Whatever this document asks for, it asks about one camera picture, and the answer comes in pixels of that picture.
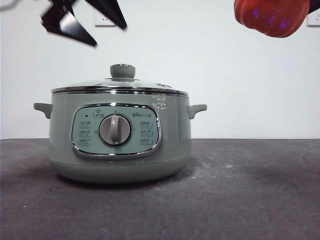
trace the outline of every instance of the pot base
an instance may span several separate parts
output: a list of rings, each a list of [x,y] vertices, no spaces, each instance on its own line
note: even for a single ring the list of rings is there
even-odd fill
[[[189,157],[182,157],[165,162],[118,166],[78,165],[55,160],[50,163],[59,175],[68,179],[96,184],[128,184],[168,177],[182,170],[189,160]]]

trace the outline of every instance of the stainless steel rim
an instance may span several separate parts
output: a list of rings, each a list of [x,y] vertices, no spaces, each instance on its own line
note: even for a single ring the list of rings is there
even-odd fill
[[[73,92],[80,92],[80,91],[125,91],[125,92],[144,92],[144,93],[167,93],[167,94],[176,94],[176,95],[184,95],[188,96],[187,92],[178,91],[173,89],[161,89],[161,88],[152,88],[152,87],[106,87],[106,86],[68,86],[68,87],[60,87],[55,88],[51,92],[53,94],[56,93],[68,93],[73,94]]]
[[[176,93],[167,93],[167,92],[152,92],[152,91],[124,91],[124,90],[88,90],[88,91],[62,91],[55,92],[52,95],[73,95],[73,94],[134,94],[134,95],[158,95],[158,96],[172,96],[178,98],[189,99],[188,94],[176,94]]]

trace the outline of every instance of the button label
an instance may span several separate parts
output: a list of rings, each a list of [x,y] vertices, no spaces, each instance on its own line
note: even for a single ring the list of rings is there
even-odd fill
[[[91,140],[88,139],[88,138],[80,139],[79,140],[79,145],[80,146],[90,146],[91,145]]]
[[[142,121],[140,122],[140,127],[142,129],[151,129],[152,128],[152,122],[149,122],[149,121]]]
[[[141,137],[152,137],[153,132],[151,131],[151,129],[149,130],[141,130]]]
[[[153,141],[151,139],[141,139],[140,145],[152,145]]]
[[[80,138],[89,138],[90,137],[90,130],[83,130],[79,132]]]
[[[94,118],[103,118],[104,113],[100,109],[97,109],[93,112],[93,117]]]
[[[81,121],[79,124],[79,127],[81,129],[88,129],[88,128],[90,128],[90,126],[91,126],[91,122],[89,122],[89,121]]]

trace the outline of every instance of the black plastic object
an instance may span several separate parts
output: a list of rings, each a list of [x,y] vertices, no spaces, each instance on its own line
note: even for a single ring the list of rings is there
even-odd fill
[[[310,10],[308,14],[320,9],[320,0],[310,0]]]
[[[94,38],[81,26],[76,20],[72,10],[72,3],[76,0],[69,0],[68,3],[55,4],[41,17],[42,25],[45,29],[54,34],[62,35],[96,46],[97,42]]]
[[[126,20],[117,0],[86,0],[121,29],[127,28]]]
[[[95,39],[76,20],[72,5],[77,0],[50,0],[53,5],[41,17],[45,29],[54,34],[65,36],[91,46],[96,46]],[[127,27],[117,0],[86,0],[121,29]]]

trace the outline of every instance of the control panel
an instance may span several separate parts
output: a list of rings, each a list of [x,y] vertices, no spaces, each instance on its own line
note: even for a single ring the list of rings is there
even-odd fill
[[[75,152],[82,156],[143,157],[155,152],[161,140],[158,113],[147,105],[90,104],[74,115],[71,141]]]

